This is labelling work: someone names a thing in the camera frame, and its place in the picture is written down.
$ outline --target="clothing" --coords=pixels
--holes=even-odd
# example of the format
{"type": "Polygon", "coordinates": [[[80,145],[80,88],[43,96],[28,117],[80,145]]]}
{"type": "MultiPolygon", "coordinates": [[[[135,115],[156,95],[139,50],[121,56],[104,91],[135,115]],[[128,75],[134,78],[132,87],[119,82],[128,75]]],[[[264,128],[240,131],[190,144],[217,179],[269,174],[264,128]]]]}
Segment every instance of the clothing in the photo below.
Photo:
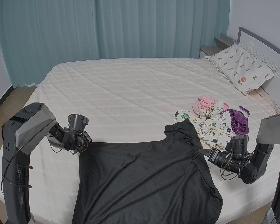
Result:
{"type": "Polygon", "coordinates": [[[224,112],[222,101],[215,103],[210,109],[200,109],[199,117],[190,110],[179,110],[175,113],[174,121],[180,122],[189,119],[194,125],[198,137],[212,148],[225,147],[235,133],[231,129],[231,117],[224,112]]]}
{"type": "Polygon", "coordinates": [[[214,224],[223,200],[189,120],[144,143],[94,142],[79,158],[72,224],[214,224]]]}
{"type": "MultiPolygon", "coordinates": [[[[200,110],[208,110],[210,108],[213,107],[213,105],[215,105],[216,103],[218,103],[218,100],[215,100],[213,97],[211,97],[210,95],[203,95],[201,98],[198,98],[198,100],[196,101],[195,105],[192,107],[193,112],[197,115],[197,117],[199,118],[199,113],[200,110]]],[[[228,110],[229,106],[224,103],[224,110],[228,110]]]]}
{"type": "MultiPolygon", "coordinates": [[[[248,114],[248,117],[250,115],[249,111],[246,110],[243,107],[239,107],[241,110],[246,112],[248,114]]],[[[233,110],[233,109],[228,109],[226,110],[229,112],[230,117],[231,117],[231,127],[232,131],[237,134],[248,134],[249,133],[249,127],[248,127],[248,117],[246,118],[245,115],[238,110],[233,110]]]]}

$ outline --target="black fabric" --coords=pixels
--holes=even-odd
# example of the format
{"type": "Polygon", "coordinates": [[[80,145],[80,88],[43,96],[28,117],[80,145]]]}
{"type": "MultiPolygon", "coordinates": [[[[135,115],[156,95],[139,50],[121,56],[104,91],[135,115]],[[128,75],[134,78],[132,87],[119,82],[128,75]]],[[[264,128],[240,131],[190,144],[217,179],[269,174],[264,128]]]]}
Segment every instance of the black fabric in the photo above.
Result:
{"type": "Polygon", "coordinates": [[[72,224],[211,224],[223,200],[191,122],[167,125],[166,139],[94,142],[80,154],[72,224]]]}

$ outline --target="nightstand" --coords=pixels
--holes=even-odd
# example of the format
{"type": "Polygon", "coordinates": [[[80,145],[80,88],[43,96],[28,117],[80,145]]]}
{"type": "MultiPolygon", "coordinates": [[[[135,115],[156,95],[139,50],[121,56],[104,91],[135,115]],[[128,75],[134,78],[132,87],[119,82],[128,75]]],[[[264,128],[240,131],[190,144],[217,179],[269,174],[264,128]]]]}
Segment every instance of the nightstand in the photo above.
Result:
{"type": "Polygon", "coordinates": [[[201,46],[199,58],[204,58],[205,56],[212,56],[214,54],[217,54],[221,50],[232,46],[233,39],[221,33],[219,38],[214,38],[214,43],[215,46],[201,46]]]}

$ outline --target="pillow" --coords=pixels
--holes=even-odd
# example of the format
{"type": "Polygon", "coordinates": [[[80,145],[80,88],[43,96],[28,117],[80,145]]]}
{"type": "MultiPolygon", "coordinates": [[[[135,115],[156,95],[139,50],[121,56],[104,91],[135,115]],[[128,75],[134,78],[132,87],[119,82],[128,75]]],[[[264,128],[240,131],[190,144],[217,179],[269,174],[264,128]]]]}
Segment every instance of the pillow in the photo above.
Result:
{"type": "Polygon", "coordinates": [[[237,43],[207,59],[244,95],[274,76],[265,62],[237,43]]]}

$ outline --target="headboard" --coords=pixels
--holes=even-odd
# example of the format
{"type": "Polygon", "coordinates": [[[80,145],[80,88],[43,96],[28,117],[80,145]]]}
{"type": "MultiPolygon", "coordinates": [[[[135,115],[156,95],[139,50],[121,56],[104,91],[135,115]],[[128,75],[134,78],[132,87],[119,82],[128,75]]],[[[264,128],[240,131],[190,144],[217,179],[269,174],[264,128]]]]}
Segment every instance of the headboard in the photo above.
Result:
{"type": "Polygon", "coordinates": [[[262,88],[270,95],[280,109],[280,49],[260,36],[240,27],[237,43],[252,55],[265,60],[276,69],[275,76],[262,84],[262,88]]]}

